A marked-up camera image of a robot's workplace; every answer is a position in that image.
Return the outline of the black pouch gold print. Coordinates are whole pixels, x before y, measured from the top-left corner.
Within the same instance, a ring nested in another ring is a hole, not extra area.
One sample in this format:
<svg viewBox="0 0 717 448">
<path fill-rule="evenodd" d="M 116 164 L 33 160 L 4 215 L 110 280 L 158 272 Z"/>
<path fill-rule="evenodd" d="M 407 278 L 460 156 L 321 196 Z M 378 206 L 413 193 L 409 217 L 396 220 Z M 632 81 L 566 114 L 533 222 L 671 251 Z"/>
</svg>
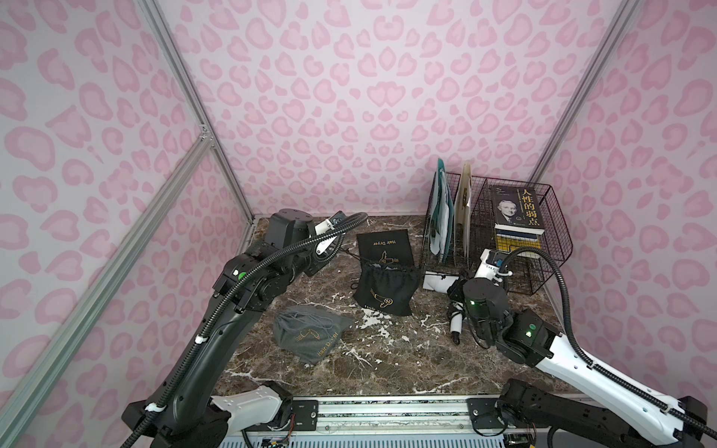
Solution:
<svg viewBox="0 0 717 448">
<path fill-rule="evenodd" d="M 360 233 L 357 235 L 357 243 L 362 261 L 406 267 L 415 265 L 406 229 Z"/>
</svg>

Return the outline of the grey hair dryer pouch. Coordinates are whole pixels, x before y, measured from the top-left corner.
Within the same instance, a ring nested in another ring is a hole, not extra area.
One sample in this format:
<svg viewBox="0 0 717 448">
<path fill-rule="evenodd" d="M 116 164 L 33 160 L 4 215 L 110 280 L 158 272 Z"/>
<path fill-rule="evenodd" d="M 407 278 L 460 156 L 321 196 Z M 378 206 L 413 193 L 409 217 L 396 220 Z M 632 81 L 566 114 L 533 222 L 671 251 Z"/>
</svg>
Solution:
<svg viewBox="0 0 717 448">
<path fill-rule="evenodd" d="M 305 363 L 319 364 L 341 341 L 354 319 L 311 305 L 296 305 L 274 321 L 276 344 Z"/>
</svg>

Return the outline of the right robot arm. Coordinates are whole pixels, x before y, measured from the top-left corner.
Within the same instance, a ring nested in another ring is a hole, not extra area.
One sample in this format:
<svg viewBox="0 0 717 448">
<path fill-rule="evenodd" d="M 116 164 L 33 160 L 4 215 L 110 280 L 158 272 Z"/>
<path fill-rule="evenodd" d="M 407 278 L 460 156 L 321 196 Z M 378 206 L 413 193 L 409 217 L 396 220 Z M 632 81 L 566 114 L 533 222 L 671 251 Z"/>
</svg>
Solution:
<svg viewBox="0 0 717 448">
<path fill-rule="evenodd" d="M 567 284 L 549 253 L 532 249 L 558 282 L 563 327 L 530 308 L 513 310 L 502 283 L 512 274 L 511 262 L 524 253 L 526 248 L 485 250 L 476 274 L 456 279 L 447 290 L 456 315 L 468 323 L 480 347 L 494 347 L 508 360 L 547 373 L 594 402 L 564 399 L 512 379 L 495 404 L 504 429 L 547 426 L 549 444 L 563 430 L 605 447 L 700 447 L 704 437 L 716 437 L 703 402 L 658 393 L 582 349 L 572 328 Z"/>
</svg>

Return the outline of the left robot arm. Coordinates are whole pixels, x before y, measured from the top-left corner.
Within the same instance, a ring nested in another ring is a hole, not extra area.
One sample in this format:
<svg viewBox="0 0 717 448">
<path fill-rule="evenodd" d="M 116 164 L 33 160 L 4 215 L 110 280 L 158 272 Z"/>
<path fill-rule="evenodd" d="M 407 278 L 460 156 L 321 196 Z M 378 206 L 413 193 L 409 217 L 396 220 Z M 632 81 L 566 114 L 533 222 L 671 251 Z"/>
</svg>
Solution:
<svg viewBox="0 0 717 448">
<path fill-rule="evenodd" d="M 338 253 L 364 212 L 341 212 L 315 223 L 285 208 L 269 220 L 263 240 L 226 262 L 200 324 L 157 390 L 127 405 L 121 420 L 132 431 L 123 446 L 148 437 L 154 447 L 219 447 L 235 431 L 288 420 L 291 395 L 274 383 L 233 398 L 212 393 L 237 347 L 274 299 L 300 276 L 314 276 Z"/>
</svg>

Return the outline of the plain black pouch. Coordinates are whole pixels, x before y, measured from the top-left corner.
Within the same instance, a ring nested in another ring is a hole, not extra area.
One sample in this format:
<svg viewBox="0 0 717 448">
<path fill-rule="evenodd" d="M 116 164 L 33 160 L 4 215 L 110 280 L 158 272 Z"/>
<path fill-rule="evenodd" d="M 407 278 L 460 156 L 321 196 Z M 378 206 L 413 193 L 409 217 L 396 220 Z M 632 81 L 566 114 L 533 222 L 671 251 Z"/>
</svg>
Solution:
<svg viewBox="0 0 717 448">
<path fill-rule="evenodd" d="M 409 317 L 411 300 L 419 287 L 415 267 L 364 263 L 353 297 L 362 308 L 379 313 Z"/>
</svg>

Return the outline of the white hair dryer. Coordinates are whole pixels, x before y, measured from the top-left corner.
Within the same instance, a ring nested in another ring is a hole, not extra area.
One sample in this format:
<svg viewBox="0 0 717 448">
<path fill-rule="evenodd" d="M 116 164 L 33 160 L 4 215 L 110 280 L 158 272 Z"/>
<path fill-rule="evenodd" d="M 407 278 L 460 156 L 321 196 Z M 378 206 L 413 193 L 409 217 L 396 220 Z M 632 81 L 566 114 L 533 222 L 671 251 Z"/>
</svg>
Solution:
<svg viewBox="0 0 717 448">
<path fill-rule="evenodd" d="M 464 304 L 462 299 L 454 300 L 449 294 L 449 289 L 460 280 L 459 276 L 449 276 L 437 272 L 427 271 L 424 274 L 423 289 L 445 294 L 449 297 L 447 319 L 451 341 L 454 345 L 460 345 L 463 320 L 465 317 Z"/>
</svg>

